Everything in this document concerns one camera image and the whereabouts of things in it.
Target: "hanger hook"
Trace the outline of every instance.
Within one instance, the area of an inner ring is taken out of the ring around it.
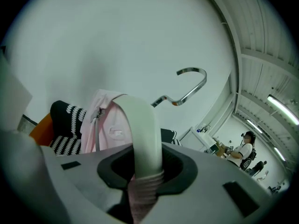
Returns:
[[[188,99],[190,99],[190,97],[192,95],[194,95],[197,91],[200,90],[201,87],[203,87],[206,84],[206,71],[204,69],[201,69],[201,68],[197,68],[197,67],[184,68],[184,69],[181,69],[181,70],[177,71],[177,75],[179,76],[180,74],[190,72],[190,71],[195,71],[195,72],[201,73],[205,77],[202,79],[202,81],[198,85],[196,85],[192,90],[190,90],[187,94],[185,94],[181,99],[173,100],[172,98],[168,97],[167,95],[163,95],[159,99],[157,99],[154,103],[152,103],[151,105],[153,107],[156,107],[162,101],[167,99],[173,105],[179,106],[179,105],[182,105],[183,103],[185,103]]]

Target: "white t-shirt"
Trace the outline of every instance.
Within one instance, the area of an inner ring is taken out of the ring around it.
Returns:
[[[243,144],[234,149],[234,152],[240,153],[243,157],[241,159],[236,159],[232,155],[227,157],[227,160],[234,162],[238,167],[240,167],[242,160],[247,159],[252,152],[252,144]]]

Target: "black hair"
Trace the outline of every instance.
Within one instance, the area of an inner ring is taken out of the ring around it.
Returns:
[[[254,142],[256,141],[256,135],[252,131],[246,132],[245,135],[249,135],[250,136],[250,143],[252,145],[254,145]]]

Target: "ceiling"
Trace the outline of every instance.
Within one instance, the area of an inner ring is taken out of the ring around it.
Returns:
[[[299,116],[299,55],[288,29],[267,0],[214,0],[233,38],[238,56],[235,115],[250,119],[294,168],[299,129],[267,101],[275,96]]]

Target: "fluorescent light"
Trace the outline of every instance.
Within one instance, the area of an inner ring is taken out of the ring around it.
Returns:
[[[268,100],[272,104],[274,104],[278,109],[280,109],[283,113],[285,113],[295,123],[295,125],[299,125],[299,119],[292,113],[292,111],[290,111],[288,107],[286,107],[272,95],[268,96]]]
[[[281,158],[283,161],[285,161],[285,158],[283,157],[283,155],[280,153],[280,151],[279,151],[276,147],[274,147],[274,150],[275,150],[276,153],[280,156],[280,158]]]
[[[262,130],[260,130],[256,125],[254,125],[249,119],[247,120],[248,123],[251,124],[258,132],[263,133]]]

